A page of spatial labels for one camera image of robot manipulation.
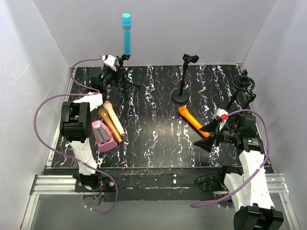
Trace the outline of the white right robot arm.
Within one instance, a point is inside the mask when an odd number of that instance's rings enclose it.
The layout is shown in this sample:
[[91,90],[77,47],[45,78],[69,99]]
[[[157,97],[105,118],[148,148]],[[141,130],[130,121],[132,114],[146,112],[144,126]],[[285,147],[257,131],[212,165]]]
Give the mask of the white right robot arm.
[[264,165],[267,162],[263,141],[257,136],[256,117],[239,114],[229,120],[225,110],[217,110],[213,121],[200,128],[209,136],[194,144],[205,151],[221,142],[233,144],[242,171],[224,166],[219,180],[231,195],[235,207],[234,229],[278,230],[283,224],[283,213],[275,209],[269,194]]

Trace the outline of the black tripod mic stand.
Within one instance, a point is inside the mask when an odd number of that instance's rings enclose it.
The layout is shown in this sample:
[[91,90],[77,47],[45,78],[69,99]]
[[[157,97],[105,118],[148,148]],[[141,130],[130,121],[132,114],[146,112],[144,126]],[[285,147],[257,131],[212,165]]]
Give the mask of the black tripod mic stand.
[[123,90],[127,90],[131,86],[135,86],[138,89],[140,88],[140,85],[133,83],[132,81],[129,81],[126,79],[126,76],[128,75],[126,67],[123,65],[125,60],[129,60],[130,55],[123,54],[121,57],[116,56],[118,59],[118,65],[116,65],[116,79],[115,83],[119,83]]

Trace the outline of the pink beige microphone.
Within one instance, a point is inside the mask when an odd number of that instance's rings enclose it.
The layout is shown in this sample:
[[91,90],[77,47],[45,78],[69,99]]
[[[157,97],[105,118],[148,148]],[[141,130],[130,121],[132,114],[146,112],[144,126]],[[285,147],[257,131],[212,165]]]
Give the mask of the pink beige microphone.
[[116,115],[114,109],[113,109],[113,105],[111,102],[109,101],[105,101],[104,104],[103,104],[103,108],[108,112],[108,115],[110,116],[113,124],[115,125],[117,131],[119,132],[119,134],[121,136],[124,136],[125,134],[125,131],[124,131],[124,128],[122,127],[119,119],[118,119],[118,116]]

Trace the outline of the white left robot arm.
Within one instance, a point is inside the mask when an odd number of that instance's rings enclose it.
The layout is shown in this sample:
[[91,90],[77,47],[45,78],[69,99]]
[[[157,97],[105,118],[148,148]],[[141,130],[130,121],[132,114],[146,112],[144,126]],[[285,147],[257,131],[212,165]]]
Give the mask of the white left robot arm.
[[117,146],[110,128],[100,120],[91,120],[91,112],[102,104],[102,94],[91,92],[75,101],[64,102],[59,128],[60,134],[68,141],[79,160],[79,172],[74,178],[94,192],[103,191],[106,185],[101,174],[96,171],[97,163],[93,157],[90,136],[94,134],[98,150],[102,153]]

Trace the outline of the blue microphone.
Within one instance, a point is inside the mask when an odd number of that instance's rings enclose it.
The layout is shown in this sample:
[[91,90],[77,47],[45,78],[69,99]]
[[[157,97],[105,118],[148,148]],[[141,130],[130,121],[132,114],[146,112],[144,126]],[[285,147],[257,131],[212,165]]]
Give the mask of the blue microphone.
[[124,55],[130,56],[130,30],[132,26],[131,15],[124,13],[122,15],[122,29],[123,29],[123,45]]

